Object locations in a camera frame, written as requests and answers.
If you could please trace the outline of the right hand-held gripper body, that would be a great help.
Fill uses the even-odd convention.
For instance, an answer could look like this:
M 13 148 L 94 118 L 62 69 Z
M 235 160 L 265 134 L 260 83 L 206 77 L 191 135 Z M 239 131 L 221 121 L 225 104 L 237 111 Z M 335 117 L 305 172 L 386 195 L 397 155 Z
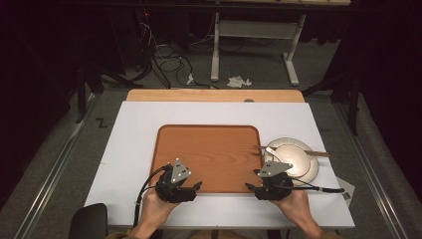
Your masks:
M 255 192 L 259 200 L 282 200 L 292 193 L 294 184 L 287 175 L 292 166 L 289 163 L 267 161 L 263 164 L 259 176 L 263 191 Z

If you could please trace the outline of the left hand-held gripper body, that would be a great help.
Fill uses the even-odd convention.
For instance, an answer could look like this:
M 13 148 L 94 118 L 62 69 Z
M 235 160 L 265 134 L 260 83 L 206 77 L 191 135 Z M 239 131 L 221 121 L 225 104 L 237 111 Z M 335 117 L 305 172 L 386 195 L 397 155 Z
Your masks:
M 191 175 L 191 171 L 176 158 L 174 163 L 169 163 L 164 168 L 164 173 L 159 176 L 155 184 L 158 197 L 169 203 L 193 201 L 197 195 L 197 185 L 183 187 L 183 183 Z

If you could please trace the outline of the person's left hand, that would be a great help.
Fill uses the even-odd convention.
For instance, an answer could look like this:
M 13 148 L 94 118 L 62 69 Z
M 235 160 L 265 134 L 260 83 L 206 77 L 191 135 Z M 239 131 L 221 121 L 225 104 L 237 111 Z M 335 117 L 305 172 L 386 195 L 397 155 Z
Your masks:
M 154 189 L 150 189 L 143 198 L 140 224 L 149 229 L 163 225 L 178 203 L 170 203 L 159 198 Z

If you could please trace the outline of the person's right hand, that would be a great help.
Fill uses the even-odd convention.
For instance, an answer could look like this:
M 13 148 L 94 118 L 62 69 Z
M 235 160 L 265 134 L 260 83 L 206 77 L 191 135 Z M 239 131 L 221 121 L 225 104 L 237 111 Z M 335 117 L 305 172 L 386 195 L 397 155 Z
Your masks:
M 285 217 L 300 227 L 310 229 L 315 224 L 311 215 L 308 194 L 302 190 L 294 190 L 282 200 L 271 200 L 285 215 Z

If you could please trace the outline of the white spoon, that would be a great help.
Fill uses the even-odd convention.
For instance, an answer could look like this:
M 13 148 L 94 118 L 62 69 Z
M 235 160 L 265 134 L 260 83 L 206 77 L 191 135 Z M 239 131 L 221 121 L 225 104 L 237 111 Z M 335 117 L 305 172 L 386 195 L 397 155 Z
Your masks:
M 265 151 L 274 157 L 278 162 L 282 162 L 280 156 L 270 147 L 266 147 Z

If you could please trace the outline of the wooden tray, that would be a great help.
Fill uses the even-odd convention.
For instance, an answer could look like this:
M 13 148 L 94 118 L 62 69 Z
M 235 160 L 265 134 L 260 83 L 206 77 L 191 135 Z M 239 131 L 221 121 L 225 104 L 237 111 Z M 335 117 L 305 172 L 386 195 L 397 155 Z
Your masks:
M 201 182 L 202 193 L 246 193 L 259 185 L 260 136 L 251 125 L 167 124 L 157 133 L 151 168 L 180 160 L 190 169 L 185 187 Z

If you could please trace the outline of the white bowl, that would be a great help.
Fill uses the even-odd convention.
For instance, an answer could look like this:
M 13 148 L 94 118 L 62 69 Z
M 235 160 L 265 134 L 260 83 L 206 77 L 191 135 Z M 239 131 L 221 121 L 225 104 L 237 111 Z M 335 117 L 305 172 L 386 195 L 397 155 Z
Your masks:
M 285 144 L 276 149 L 282 162 L 292 165 L 287 174 L 292 177 L 304 176 L 311 168 L 311 160 L 303 149 L 298 146 Z

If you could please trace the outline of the white plate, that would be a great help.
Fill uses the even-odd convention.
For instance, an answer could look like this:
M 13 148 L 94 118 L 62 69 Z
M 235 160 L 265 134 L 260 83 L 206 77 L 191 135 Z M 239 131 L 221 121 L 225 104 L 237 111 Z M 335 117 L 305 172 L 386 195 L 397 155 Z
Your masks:
M 295 145 L 295 146 L 298 146 L 301 149 L 305 149 L 305 150 L 312 150 L 304 142 L 302 142 L 298 139 L 290 138 L 290 137 L 281 137 L 281 138 L 274 139 L 268 145 L 265 145 L 265 146 L 279 147 L 279 146 L 285 145 L 285 144 Z M 264 156 L 264 161 L 272 161 L 272 160 L 277 161 L 274 157 L 272 157 L 264 149 L 263 149 L 263 156 Z M 294 185 L 296 185 L 296 186 L 301 186 L 301 185 L 305 185 L 306 183 L 311 183 L 317 177 L 317 173 L 318 173 L 317 157 L 312 156 L 312 155 L 308 155 L 308 157 L 311 160 L 311 168 L 304 176 L 293 177 Z

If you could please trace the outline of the wooden chopsticks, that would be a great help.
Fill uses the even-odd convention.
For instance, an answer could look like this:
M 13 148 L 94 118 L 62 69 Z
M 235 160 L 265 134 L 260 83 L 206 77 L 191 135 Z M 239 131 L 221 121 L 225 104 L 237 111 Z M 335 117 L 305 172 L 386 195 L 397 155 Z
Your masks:
M 255 145 L 255 148 L 260 148 L 260 149 L 265 149 L 267 147 L 272 149 L 272 150 L 276 150 L 278 148 L 278 147 L 274 147 L 274 146 Z M 314 150 L 305 150 L 305 149 L 302 149 L 302 151 L 304 151 L 307 155 L 330 157 L 330 154 L 328 152 L 324 152 L 324 151 L 314 151 Z

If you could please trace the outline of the grey paper card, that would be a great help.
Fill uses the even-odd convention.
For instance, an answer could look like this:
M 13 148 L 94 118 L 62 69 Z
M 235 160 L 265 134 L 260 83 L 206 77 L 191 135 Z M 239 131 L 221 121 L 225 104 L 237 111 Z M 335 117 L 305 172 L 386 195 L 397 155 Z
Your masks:
M 342 196 L 344 198 L 346 205 L 350 206 L 350 203 L 352 201 L 352 197 L 354 194 L 355 186 L 339 177 L 337 178 L 337 182 L 338 182 L 338 185 L 344 189 L 344 191 L 342 192 Z

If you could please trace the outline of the black chair back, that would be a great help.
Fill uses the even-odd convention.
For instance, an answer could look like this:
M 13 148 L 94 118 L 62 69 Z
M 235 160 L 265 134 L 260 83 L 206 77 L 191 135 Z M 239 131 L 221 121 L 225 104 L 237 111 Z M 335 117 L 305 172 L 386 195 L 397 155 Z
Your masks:
M 107 208 L 97 203 L 79 209 L 73 216 L 69 239 L 105 239 Z

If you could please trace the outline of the crumpled white paper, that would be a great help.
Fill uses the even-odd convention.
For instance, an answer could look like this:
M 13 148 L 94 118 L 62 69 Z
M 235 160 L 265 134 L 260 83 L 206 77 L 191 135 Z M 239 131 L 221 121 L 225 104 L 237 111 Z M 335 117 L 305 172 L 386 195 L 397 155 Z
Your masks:
M 242 88 L 243 86 L 250 87 L 251 85 L 252 82 L 249 79 L 244 80 L 241 76 L 231 77 L 227 84 L 227 86 L 231 88 Z

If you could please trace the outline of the black stand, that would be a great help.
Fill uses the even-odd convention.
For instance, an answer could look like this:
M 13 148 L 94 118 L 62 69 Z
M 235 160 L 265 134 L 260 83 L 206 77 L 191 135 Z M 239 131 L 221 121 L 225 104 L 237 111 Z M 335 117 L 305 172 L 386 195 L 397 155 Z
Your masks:
M 331 90 L 330 99 L 333 103 L 348 101 L 347 124 L 354 135 L 357 135 L 356 119 L 358 113 L 359 80 L 352 73 L 340 73 L 334 77 L 328 77 L 322 82 L 302 91 L 304 97 L 318 91 Z
M 143 85 L 136 84 L 130 80 L 125 79 L 117 73 L 110 70 L 104 69 L 93 63 L 81 63 L 80 68 L 77 72 L 77 93 L 78 93 L 78 119 L 77 123 L 80 123 L 84 117 L 88 114 L 88 100 L 86 94 L 86 87 L 89 87 L 91 92 L 102 93 L 104 87 L 101 84 L 100 76 L 106 75 L 119 84 L 132 89 L 142 89 Z

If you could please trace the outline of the metal floor rail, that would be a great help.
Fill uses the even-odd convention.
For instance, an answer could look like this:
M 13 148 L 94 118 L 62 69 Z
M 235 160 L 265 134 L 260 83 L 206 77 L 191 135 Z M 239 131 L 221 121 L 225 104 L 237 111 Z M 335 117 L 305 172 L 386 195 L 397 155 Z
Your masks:
M 52 169 L 50 170 L 46 180 L 41 189 L 37 193 L 29 211 L 22 221 L 19 229 L 15 233 L 13 239 L 30 239 L 35 226 L 37 225 L 42 213 L 44 212 L 68 162 L 74 144 L 84 127 L 88 115 L 91 113 L 94 105 L 98 101 L 99 96 L 90 94 L 87 101 L 87 109 L 83 116 L 79 117 L 77 122 L 73 125 L 70 135 L 67 137 L 61 151 L 56 159 Z
M 366 178 L 372 196 L 376 202 L 376 205 L 392 235 L 393 239 L 408 239 L 408 235 L 405 232 L 400 219 L 397 216 L 396 210 L 394 209 L 390 198 L 386 194 L 382 187 L 382 184 L 377 177 L 366 152 L 362 146 L 362 143 L 357 135 L 355 135 L 348 125 L 348 119 L 346 109 L 343 105 L 333 105 L 336 113 L 342 121 L 343 127 L 347 131 L 348 137 L 351 140 L 354 150 L 357 153 L 357 159 L 363 174 Z

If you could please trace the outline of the white desk frame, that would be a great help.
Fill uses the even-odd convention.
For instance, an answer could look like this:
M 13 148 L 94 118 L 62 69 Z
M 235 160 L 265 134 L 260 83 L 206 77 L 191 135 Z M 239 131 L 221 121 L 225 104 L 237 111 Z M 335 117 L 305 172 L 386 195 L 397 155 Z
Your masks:
M 284 64 L 288 72 L 290 84 L 297 86 L 300 82 L 293 63 L 293 57 L 302 34 L 307 16 L 301 15 L 294 23 L 275 23 L 257 21 L 221 20 L 220 14 L 214 14 L 214 40 L 211 61 L 210 80 L 219 80 L 219 44 L 221 37 L 260 38 L 273 40 L 291 40 L 290 50 L 283 54 Z

